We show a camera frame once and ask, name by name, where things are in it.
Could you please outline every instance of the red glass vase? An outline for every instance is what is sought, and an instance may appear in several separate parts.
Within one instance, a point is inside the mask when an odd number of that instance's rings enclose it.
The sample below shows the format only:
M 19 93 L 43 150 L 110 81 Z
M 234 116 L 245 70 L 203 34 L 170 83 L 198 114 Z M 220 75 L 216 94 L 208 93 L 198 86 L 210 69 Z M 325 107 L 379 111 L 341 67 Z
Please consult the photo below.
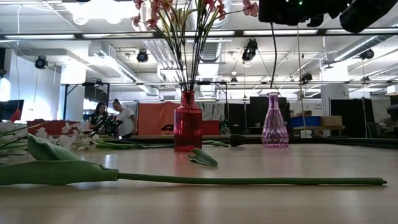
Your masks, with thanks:
M 278 93 L 268 93 L 269 106 L 262 129 L 262 143 L 267 147 L 287 147 L 289 134 L 278 104 Z
M 201 109 L 195 106 L 195 92 L 183 91 L 181 105 L 174 110 L 174 151 L 201 149 Z

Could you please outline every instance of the table surface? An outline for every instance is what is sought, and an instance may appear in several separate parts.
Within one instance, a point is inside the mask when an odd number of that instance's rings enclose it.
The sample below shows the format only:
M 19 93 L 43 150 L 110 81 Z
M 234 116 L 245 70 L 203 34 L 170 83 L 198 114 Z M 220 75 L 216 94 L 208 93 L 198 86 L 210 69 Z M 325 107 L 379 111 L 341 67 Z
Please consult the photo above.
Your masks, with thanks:
M 326 144 L 77 152 L 121 172 L 191 177 L 382 177 L 386 186 L 198 186 L 119 180 L 0 187 L 0 223 L 398 223 L 398 151 Z

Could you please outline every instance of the white ceiling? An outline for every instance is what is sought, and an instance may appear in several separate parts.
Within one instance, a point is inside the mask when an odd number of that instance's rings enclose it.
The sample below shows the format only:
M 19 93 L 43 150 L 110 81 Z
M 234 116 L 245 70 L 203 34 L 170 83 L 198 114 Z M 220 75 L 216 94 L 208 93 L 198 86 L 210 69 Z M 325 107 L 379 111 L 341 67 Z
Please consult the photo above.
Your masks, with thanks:
M 16 34 L 19 32 L 23 33 L 46 33 L 46 32 L 133 32 L 134 29 L 131 25 L 130 19 L 123 19 L 119 24 L 109 24 L 105 19 L 91 19 L 87 24 L 83 26 L 75 25 L 72 21 L 72 15 L 68 11 L 63 11 L 65 8 L 62 4 L 50 4 L 54 9 L 61 10 L 57 12 L 51 11 L 50 8 L 45 5 L 2 5 L 0 4 L 0 33 L 1 34 Z M 233 1 L 232 11 L 237 11 L 242 8 L 239 1 Z M 383 24 L 391 19 L 395 18 L 398 14 L 398 6 L 395 6 L 386 16 L 375 22 L 371 27 L 383 27 Z M 300 28 L 306 28 L 305 24 L 300 24 Z M 325 18 L 325 22 L 321 26 L 322 28 L 341 28 L 340 22 L 337 19 L 330 19 L 328 16 Z M 287 27 L 281 25 L 275 25 L 275 29 L 294 29 L 295 27 Z M 248 17 L 243 13 L 232 14 L 229 18 L 228 29 L 270 29 L 270 25 L 261 23 L 257 18 Z M 301 37 L 300 38 L 300 53 L 304 54 L 305 58 L 301 59 L 301 65 L 308 62 L 309 58 L 314 58 L 317 54 L 322 53 L 324 50 L 327 52 L 339 51 L 361 37 L 326 37 L 325 38 L 325 49 L 323 47 L 323 37 Z M 257 38 L 259 51 L 261 53 L 254 57 L 250 67 L 244 68 L 241 61 L 242 48 L 247 44 L 248 38 L 232 38 L 232 42 L 224 44 L 222 62 L 218 70 L 218 80 L 229 80 L 231 72 L 236 71 L 238 73 L 238 81 L 243 82 L 257 82 L 257 81 L 268 81 L 270 80 L 266 67 L 269 72 L 272 72 L 274 66 L 274 44 L 272 38 L 261 37 Z M 296 77 L 298 73 L 295 73 L 299 68 L 298 44 L 296 37 L 279 37 L 276 39 L 277 50 L 278 50 L 278 63 L 280 64 L 275 71 L 277 75 L 277 81 L 287 80 L 289 81 L 290 76 Z M 85 59 L 87 62 L 92 63 L 93 68 L 96 71 L 101 71 L 102 75 L 93 70 L 88 70 L 88 78 L 102 78 L 104 81 L 117 82 L 119 74 L 114 70 L 110 69 L 105 65 L 98 65 L 93 57 L 89 57 L 86 51 L 82 50 L 90 45 L 90 41 L 31 41 L 20 44 L 20 48 L 28 49 L 66 49 L 79 57 Z M 157 62 L 149 52 L 149 61 L 147 63 L 138 64 L 136 61 L 136 54 L 139 49 L 144 49 L 145 45 L 142 40 L 101 40 L 102 46 L 112 45 L 116 51 L 120 61 L 128 67 L 128 69 L 134 71 L 139 75 L 139 79 L 142 82 L 159 82 L 157 76 Z M 393 37 L 377 47 L 372 48 L 375 52 L 374 58 L 380 55 L 386 54 L 393 51 L 398 46 L 397 37 Z M 370 63 L 364 67 L 365 73 L 373 72 L 391 66 L 396 63 L 398 53 L 391 54 L 388 57 L 384 57 L 380 60 Z M 361 61 L 358 59 L 349 59 L 349 74 L 350 78 L 360 78 L 363 75 L 363 68 L 360 67 Z M 314 79 L 318 78 L 319 70 L 315 69 L 313 72 Z M 378 79 L 385 80 L 394 78 L 396 72 L 386 74 L 378 77 Z M 232 88 L 243 88 L 243 86 L 236 86 Z M 253 89 L 254 85 L 246 85 L 247 89 Z M 140 91 L 137 87 L 117 87 L 113 88 L 112 91 Z

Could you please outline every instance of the ceiling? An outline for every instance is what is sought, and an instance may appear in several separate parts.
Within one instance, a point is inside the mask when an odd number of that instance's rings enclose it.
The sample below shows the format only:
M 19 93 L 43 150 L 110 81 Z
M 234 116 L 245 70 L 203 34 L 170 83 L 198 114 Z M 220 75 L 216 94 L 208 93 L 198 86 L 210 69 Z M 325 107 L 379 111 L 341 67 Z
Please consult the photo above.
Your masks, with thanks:
M 41 34 L 41 33 L 71 33 L 71 32 L 134 32 L 131 20 L 123 19 L 118 24 L 110 24 L 106 19 L 90 19 L 85 25 L 79 26 L 73 22 L 73 16 L 70 11 L 67 11 L 61 1 L 6 1 L 0 2 L 0 34 Z M 231 10 L 241 10 L 242 4 L 240 1 L 233 1 Z M 387 15 L 375 22 L 371 27 L 384 27 L 384 24 L 393 20 L 398 14 L 398 6 L 395 6 Z M 257 18 L 245 16 L 243 13 L 232 14 L 229 17 L 229 30 L 249 30 L 249 29 L 270 29 L 270 25 L 261 23 Z M 306 24 L 300 24 L 299 28 L 305 29 Z M 338 28 L 340 29 L 340 22 L 337 19 L 330 19 L 325 17 L 325 21 L 320 28 Z M 275 25 L 275 29 L 296 29 L 296 27 L 288 27 Z M 297 81 L 300 75 L 298 68 L 301 65 L 316 58 L 317 55 L 323 52 L 337 52 L 356 40 L 363 38 L 360 36 L 328 36 L 328 37 L 278 37 L 277 44 L 277 67 L 276 67 L 276 81 L 290 81 L 294 79 Z M 259 54 L 257 54 L 251 62 L 249 67 L 243 67 L 241 60 L 241 52 L 248 42 L 248 38 L 225 38 L 230 42 L 223 44 L 221 51 L 221 60 L 218 63 L 218 74 L 215 81 L 230 80 L 231 72 L 237 73 L 239 82 L 267 82 L 270 80 L 269 73 L 274 69 L 274 44 L 270 37 L 256 38 L 258 44 Z M 102 49 L 107 49 L 111 45 L 116 51 L 116 58 L 123 64 L 130 72 L 135 73 L 135 76 L 140 82 L 162 82 L 158 74 L 158 63 L 152 52 L 148 50 L 149 60 L 146 63 L 138 63 L 136 55 L 139 49 L 145 49 L 146 45 L 142 39 L 132 40 L 73 40 L 73 41 L 23 41 L 20 42 L 19 48 L 21 50 L 32 49 L 65 49 L 73 54 L 79 56 L 88 63 L 91 69 L 87 70 L 86 77 L 100 78 L 103 82 L 120 82 L 120 74 L 112 69 L 107 64 L 98 61 L 98 58 L 93 56 L 92 52 L 87 51 L 87 48 L 93 44 L 102 46 Z M 389 40 L 373 47 L 375 53 L 374 61 L 366 63 L 362 67 L 360 59 L 348 59 L 349 78 L 352 80 L 360 80 L 363 74 L 382 70 L 396 64 L 398 51 L 389 54 L 386 57 L 378 58 L 381 55 L 392 52 L 398 49 L 398 38 L 393 37 Z M 375 78 L 375 80 L 391 80 L 395 79 L 398 70 L 382 74 Z M 320 67 L 311 69 L 313 79 L 319 79 Z M 380 92 L 387 85 L 375 85 L 367 88 L 366 91 Z M 362 85 L 351 85 L 350 88 L 361 88 Z M 254 88 L 268 88 L 264 85 L 238 85 L 228 87 L 229 89 L 247 89 L 249 95 L 257 94 Z M 298 85 L 284 85 L 282 89 L 289 89 L 295 92 L 298 90 Z M 170 88 L 161 88 L 160 91 L 170 90 Z M 143 91 L 136 86 L 118 86 L 113 87 L 114 92 L 123 91 Z

